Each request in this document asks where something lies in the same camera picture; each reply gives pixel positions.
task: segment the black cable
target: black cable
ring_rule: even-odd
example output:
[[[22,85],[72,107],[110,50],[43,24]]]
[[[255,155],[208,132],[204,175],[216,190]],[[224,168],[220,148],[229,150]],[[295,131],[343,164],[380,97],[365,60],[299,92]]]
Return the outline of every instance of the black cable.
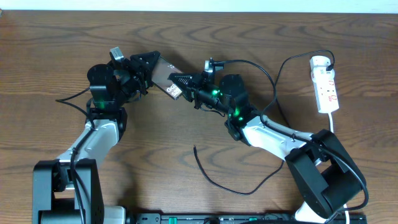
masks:
[[[77,97],[77,96],[82,95],[83,93],[87,92],[88,90],[90,90],[89,87],[87,87],[87,89],[85,89],[85,90],[79,92],[78,94],[75,94],[75,95],[73,95],[73,96],[69,96],[69,97],[64,98],[64,99],[59,99],[59,100],[60,100],[60,101],[67,101],[67,100],[73,99],[73,98],[75,98],[75,97]]]
[[[204,109],[203,107],[201,107],[201,105],[200,105],[200,109],[201,110],[203,110],[203,111],[205,111],[205,112],[214,112],[214,113],[217,113],[217,114],[219,114],[220,116],[222,116],[223,118],[225,117],[225,114],[221,114],[219,111],[217,111],[217,110],[208,110],[208,109]]]
[[[276,92],[275,83],[274,83],[274,81],[272,80],[271,76],[268,74],[268,72],[265,71],[260,65],[258,65],[258,64],[256,64],[256,63],[253,63],[253,62],[250,62],[250,61],[248,61],[248,60],[227,60],[227,61],[222,61],[222,62],[213,62],[213,64],[214,64],[214,65],[219,65],[219,64],[235,63],[235,62],[248,63],[248,64],[250,64],[250,65],[253,65],[253,66],[257,67],[257,68],[260,69],[262,72],[264,72],[264,74],[267,75],[267,77],[268,77],[268,79],[269,79],[269,81],[270,81],[270,83],[271,83],[271,85],[272,85],[272,90],[273,90],[273,92],[274,92],[274,97],[273,97],[272,101],[271,101],[271,102],[263,109],[263,111],[261,111],[261,113],[260,113],[260,120],[261,120],[261,122],[264,122],[264,118],[263,118],[264,113],[265,113],[266,110],[268,110],[268,108],[269,108],[272,104],[274,104],[275,101],[277,100],[277,92]]]
[[[269,174],[264,180],[262,180],[262,181],[260,182],[260,184],[259,184],[254,190],[252,190],[252,191],[250,191],[250,192],[248,192],[248,193],[243,193],[243,192],[237,192],[237,191],[235,191],[235,190],[231,190],[231,189],[229,189],[229,188],[223,187],[223,186],[221,186],[220,184],[217,184],[216,182],[212,181],[212,180],[210,179],[210,177],[207,175],[207,173],[205,172],[205,170],[203,169],[203,167],[201,166],[201,163],[200,163],[200,160],[199,160],[199,157],[198,157],[198,152],[197,152],[197,147],[196,147],[196,146],[193,147],[193,153],[194,153],[194,155],[195,155],[195,159],[197,160],[198,167],[199,167],[201,173],[203,174],[203,176],[205,176],[205,178],[206,178],[207,181],[209,181],[211,184],[213,184],[213,185],[216,186],[216,187],[219,187],[219,188],[221,188],[221,189],[223,189],[223,190],[226,190],[226,191],[228,191],[228,192],[231,192],[231,193],[234,193],[234,194],[238,194],[238,195],[251,195],[251,194],[253,194],[254,192],[256,192],[256,191],[263,185],[263,183],[265,183],[265,182],[266,182],[269,178],[271,178],[274,174],[278,173],[278,171],[280,171],[280,170],[282,169],[282,167],[283,167],[283,165],[284,165],[284,163],[285,163],[285,161],[282,161],[282,163],[280,164],[279,168],[278,168],[277,170],[275,170],[274,172],[272,172],[271,174]]]
[[[274,128],[273,126],[268,124],[268,122],[265,122],[264,125],[267,126],[268,128],[270,128],[271,130],[277,131],[278,133],[284,134],[284,135],[286,135],[286,136],[288,136],[290,138],[294,138],[294,139],[303,141],[303,142],[305,142],[305,143],[307,143],[307,144],[309,144],[309,145],[311,145],[313,147],[317,147],[319,150],[321,150],[321,151],[325,152],[326,154],[330,155],[335,160],[340,161],[342,164],[344,164],[349,169],[349,171],[355,176],[355,178],[358,180],[359,184],[361,185],[361,188],[362,188],[362,190],[364,192],[365,198],[364,198],[364,201],[363,201],[363,203],[361,205],[358,205],[358,206],[355,206],[355,207],[351,207],[351,208],[342,208],[342,209],[338,210],[339,212],[359,210],[359,209],[365,207],[368,204],[368,202],[369,202],[368,188],[365,186],[364,182],[359,177],[359,175],[354,171],[354,169],[351,166],[348,165],[348,162],[345,161],[345,159],[343,159],[343,156],[339,155],[337,152],[331,152],[327,147],[323,147],[321,145],[315,144],[314,142],[311,142],[311,141],[309,141],[307,139],[301,138],[301,137],[299,137],[297,135],[293,136],[293,134],[285,133],[285,132],[283,132],[283,131],[281,131],[281,130],[279,130],[277,128]]]
[[[320,52],[328,52],[328,53],[331,54],[331,56],[333,57],[333,63],[332,63],[331,65],[329,65],[328,68],[333,69],[333,67],[335,66],[335,55],[334,55],[333,52],[330,51],[330,50],[315,50],[315,51],[307,52],[307,53],[304,53],[304,54],[294,55],[294,56],[291,56],[291,57],[287,58],[287,59],[282,63],[282,65],[280,66],[278,76],[276,77],[276,80],[275,80],[275,85],[278,83],[278,80],[279,80],[279,77],[280,77],[280,73],[282,72],[282,69],[283,69],[285,63],[286,63],[288,60],[293,59],[293,58],[298,58],[298,57],[301,57],[301,56],[304,56],[304,55],[315,54],[315,53],[320,53]]]
[[[89,137],[89,136],[92,134],[92,132],[94,132],[94,130],[95,130],[95,125],[94,125],[93,118],[89,115],[89,112],[90,112],[90,105],[91,105],[92,99],[89,99],[89,100],[87,101],[87,104],[86,104],[87,112],[84,111],[83,109],[81,109],[80,107],[78,107],[78,106],[76,106],[76,105],[74,105],[74,104],[72,104],[72,103],[66,102],[66,101],[67,101],[67,100],[70,100],[70,99],[72,99],[72,98],[75,98],[75,97],[77,97],[77,96],[80,96],[81,94],[87,92],[89,89],[90,89],[90,88],[88,87],[88,88],[86,88],[85,90],[83,90],[83,91],[77,93],[76,95],[70,96],[70,97],[68,97],[68,98],[60,99],[60,100],[55,100],[55,101],[58,102],[58,103],[63,103],[63,104],[65,104],[65,105],[71,106],[71,107],[73,107],[74,109],[77,109],[78,111],[82,112],[82,113],[86,116],[86,118],[87,118],[88,120],[90,120],[90,123],[91,123],[91,128],[90,128],[90,130],[87,132],[87,134],[85,134],[85,135],[83,136],[83,138],[79,141],[79,143],[72,149],[72,155],[71,155],[71,157],[70,157],[70,175],[71,175],[73,187],[75,188],[76,199],[77,199],[77,202],[78,202],[78,205],[79,205],[80,218],[81,218],[81,223],[82,223],[82,224],[85,224],[85,223],[86,223],[86,219],[85,219],[85,216],[84,216],[83,201],[82,201],[82,199],[81,199],[79,186],[78,186],[78,184],[77,184],[77,178],[76,178],[76,177],[78,176],[78,174],[77,174],[77,171],[76,171],[76,169],[75,169],[75,158],[76,158],[76,155],[78,154],[78,152],[79,152],[81,146],[84,144],[84,142],[88,139],[88,137]]]
[[[63,103],[63,104],[66,104],[66,105],[68,105],[68,106],[71,106],[71,107],[73,107],[74,109],[76,109],[76,110],[78,110],[78,111],[80,111],[80,112],[82,112],[86,117],[87,117],[87,119],[89,119],[90,120],[90,123],[91,123],[91,128],[93,128],[94,127],[94,121],[93,121],[93,118],[86,112],[86,111],[84,111],[83,109],[81,109],[80,107],[78,107],[78,106],[76,106],[76,105],[74,105],[73,103],[69,103],[69,102],[66,102],[66,101],[61,101],[61,100],[55,100],[56,102],[58,102],[58,103]]]
[[[228,126],[228,131],[231,129],[231,117],[232,117],[232,113],[234,113],[234,109],[229,108],[228,110],[228,117],[226,119],[226,125]]]
[[[339,211],[334,212],[334,213],[325,221],[325,224],[331,223],[339,214],[340,214]]]

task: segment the robotic arm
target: robotic arm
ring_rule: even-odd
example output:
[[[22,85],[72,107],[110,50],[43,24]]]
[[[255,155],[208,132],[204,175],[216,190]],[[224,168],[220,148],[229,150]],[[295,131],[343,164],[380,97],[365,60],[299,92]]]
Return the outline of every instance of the robotic arm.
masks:
[[[271,121],[249,103],[240,75],[225,75],[215,85],[215,72],[223,67],[223,62],[211,58],[202,73],[172,73],[169,80],[181,89],[186,100],[195,102],[195,109],[205,105],[227,114],[225,126],[234,140],[263,148],[286,161],[305,203],[313,211],[314,217],[306,221],[323,223],[358,192],[366,191],[364,176],[333,133],[302,133]],[[329,160],[331,166],[320,173],[316,165]]]
[[[32,223],[130,222],[123,207],[104,206],[97,168],[126,130],[123,104],[146,95],[153,85],[160,53],[132,55],[129,60],[116,47],[110,56],[108,64],[95,65],[87,73],[93,98],[80,137],[55,160],[39,161],[34,168]],[[54,192],[73,189],[75,198],[55,198]]]
[[[97,168],[126,130],[127,114],[123,104],[137,95],[136,99],[139,99],[147,94],[146,90],[153,85],[152,72],[161,57],[159,52],[150,52],[126,59],[118,47],[111,49],[110,56],[108,64],[95,65],[87,73],[93,98],[87,103],[85,128],[80,137],[55,160],[39,161],[34,167],[34,224],[136,223],[123,207],[104,206]],[[210,59],[202,73],[173,73],[169,79],[179,88],[176,93],[179,95],[181,90],[189,102],[195,102],[196,109],[205,105],[227,114],[225,126],[233,139],[261,147],[286,161],[305,200],[304,205],[314,214],[314,218],[306,221],[315,222],[315,216],[330,218],[358,192],[364,190],[367,193],[362,173],[333,133],[327,130],[317,134],[301,133],[261,115],[249,103],[239,75],[224,76],[220,84],[215,85],[215,72],[223,66]],[[331,166],[319,173],[316,165],[328,160],[331,160]],[[75,190],[75,197],[55,197],[55,192],[64,190]],[[238,224],[275,217],[276,220],[291,220],[286,214],[232,215],[219,216],[210,223]],[[141,224],[208,221],[207,216],[198,215],[137,214],[136,218]]]

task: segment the wooden table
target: wooden table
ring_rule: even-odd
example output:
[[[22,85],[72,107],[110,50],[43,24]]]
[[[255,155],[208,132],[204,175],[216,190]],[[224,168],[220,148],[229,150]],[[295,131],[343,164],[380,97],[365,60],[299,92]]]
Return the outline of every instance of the wooden table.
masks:
[[[275,77],[289,56],[330,49],[336,55],[340,109],[335,132],[368,182],[369,223],[398,219],[398,16],[180,12],[5,11],[0,18],[0,223],[29,223],[32,169],[56,158],[83,130],[83,115],[54,100],[88,86],[90,67],[120,46],[129,56],[158,50],[184,72],[200,72],[209,57],[246,59]],[[278,84],[291,125],[328,128],[309,77],[310,56],[289,62]],[[240,73],[251,102],[272,98],[266,76],[249,65]],[[303,199],[287,166],[251,196],[225,192],[198,170],[192,147],[217,182],[250,191],[280,160],[235,142],[224,118],[171,100],[152,88],[126,105],[127,131],[99,170],[105,204],[187,212],[296,210]],[[73,100],[84,106],[90,94]],[[282,122],[277,110],[269,116]],[[349,206],[363,200],[360,193]]]

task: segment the electrical outlet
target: electrical outlet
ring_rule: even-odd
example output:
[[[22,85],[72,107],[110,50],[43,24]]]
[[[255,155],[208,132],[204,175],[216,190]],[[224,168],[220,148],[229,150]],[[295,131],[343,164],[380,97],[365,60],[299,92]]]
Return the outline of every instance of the electrical outlet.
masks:
[[[314,56],[310,60],[311,79],[315,89],[315,97],[319,113],[331,113],[339,108],[336,85],[334,81],[335,71],[327,71],[330,59],[324,56]]]

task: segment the white wall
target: white wall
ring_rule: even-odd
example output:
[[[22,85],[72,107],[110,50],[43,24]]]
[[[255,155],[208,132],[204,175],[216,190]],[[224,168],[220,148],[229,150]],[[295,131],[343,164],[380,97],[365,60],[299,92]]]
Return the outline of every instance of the white wall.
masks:
[[[0,8],[4,10],[398,13],[398,0],[0,0]]]

